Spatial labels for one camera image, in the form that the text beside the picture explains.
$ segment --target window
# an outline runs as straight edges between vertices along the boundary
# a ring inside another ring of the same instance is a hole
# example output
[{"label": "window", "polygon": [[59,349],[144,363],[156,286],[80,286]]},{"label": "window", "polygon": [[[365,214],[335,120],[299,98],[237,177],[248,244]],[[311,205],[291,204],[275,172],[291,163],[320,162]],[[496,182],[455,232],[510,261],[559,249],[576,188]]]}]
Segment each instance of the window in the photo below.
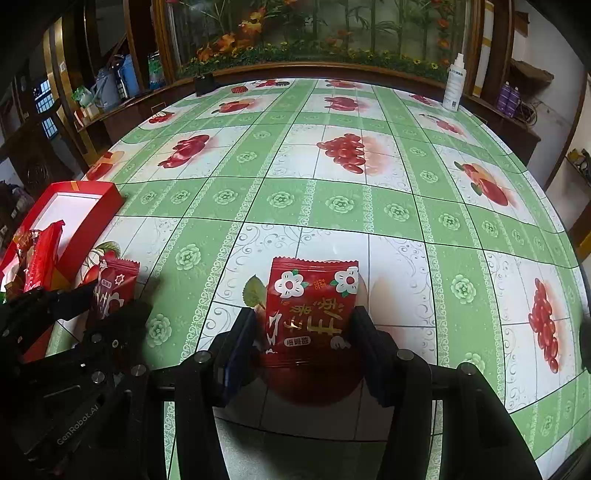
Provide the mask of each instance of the window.
[{"label": "window", "polygon": [[[35,96],[37,112],[44,112],[53,105],[53,95],[51,94],[51,88],[49,87],[49,80],[43,80],[38,87],[33,89],[33,95]],[[53,138],[57,135],[57,127],[51,118],[43,120],[41,124],[43,130],[45,130],[47,138]]]}]

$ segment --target white bottle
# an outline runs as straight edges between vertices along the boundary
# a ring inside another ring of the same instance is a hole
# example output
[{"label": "white bottle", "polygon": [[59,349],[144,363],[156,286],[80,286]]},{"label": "white bottle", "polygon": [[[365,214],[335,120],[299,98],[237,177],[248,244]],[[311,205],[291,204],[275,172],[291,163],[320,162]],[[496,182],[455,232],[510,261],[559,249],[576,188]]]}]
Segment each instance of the white bottle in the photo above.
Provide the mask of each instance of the white bottle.
[{"label": "white bottle", "polygon": [[464,68],[464,55],[457,54],[456,61],[449,69],[445,96],[443,97],[443,108],[457,112],[462,99],[464,82],[466,81],[466,69]]}]

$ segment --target glass display case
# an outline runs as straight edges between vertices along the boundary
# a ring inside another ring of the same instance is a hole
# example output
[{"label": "glass display case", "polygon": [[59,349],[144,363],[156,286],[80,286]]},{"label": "glass display case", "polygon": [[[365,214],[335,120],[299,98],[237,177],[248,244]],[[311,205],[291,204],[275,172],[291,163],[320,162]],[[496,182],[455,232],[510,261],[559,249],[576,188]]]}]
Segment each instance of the glass display case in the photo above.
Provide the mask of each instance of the glass display case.
[{"label": "glass display case", "polygon": [[444,82],[470,0],[162,0],[177,77],[285,61],[371,65]]}]

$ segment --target purple bottle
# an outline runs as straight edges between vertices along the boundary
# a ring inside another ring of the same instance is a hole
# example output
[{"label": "purple bottle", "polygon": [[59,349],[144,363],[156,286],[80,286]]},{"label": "purple bottle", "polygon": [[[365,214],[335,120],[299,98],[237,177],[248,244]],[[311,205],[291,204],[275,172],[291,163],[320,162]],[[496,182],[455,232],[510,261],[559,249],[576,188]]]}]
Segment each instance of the purple bottle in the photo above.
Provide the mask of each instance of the purple bottle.
[{"label": "purple bottle", "polygon": [[505,82],[499,93],[499,99],[496,101],[496,109],[503,113],[509,101],[509,95],[511,94],[511,87],[509,82]]},{"label": "purple bottle", "polygon": [[512,89],[507,102],[507,107],[505,108],[505,115],[509,118],[513,118],[515,116],[515,110],[517,110],[517,105],[519,105],[520,98],[521,96],[519,95],[519,89]]}]

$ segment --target red candy wrapper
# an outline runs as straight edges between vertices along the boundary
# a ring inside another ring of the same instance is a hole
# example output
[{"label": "red candy wrapper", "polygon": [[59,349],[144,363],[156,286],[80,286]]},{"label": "red candy wrapper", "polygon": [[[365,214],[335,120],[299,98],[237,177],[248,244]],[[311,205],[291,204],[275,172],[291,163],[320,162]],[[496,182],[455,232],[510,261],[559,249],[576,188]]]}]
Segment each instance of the red candy wrapper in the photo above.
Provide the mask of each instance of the red candy wrapper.
[{"label": "red candy wrapper", "polygon": [[54,222],[39,233],[33,247],[31,262],[27,266],[24,291],[43,287],[51,290],[51,278],[57,261],[57,247],[60,244],[63,220]]},{"label": "red candy wrapper", "polygon": [[267,287],[261,364],[342,365],[359,263],[274,258]]},{"label": "red candy wrapper", "polygon": [[94,320],[102,320],[134,299],[139,263],[122,258],[100,259],[99,278],[95,287]]},{"label": "red candy wrapper", "polygon": [[359,264],[274,258],[262,323],[261,374],[269,389],[298,405],[342,400],[362,378],[347,341]]}]

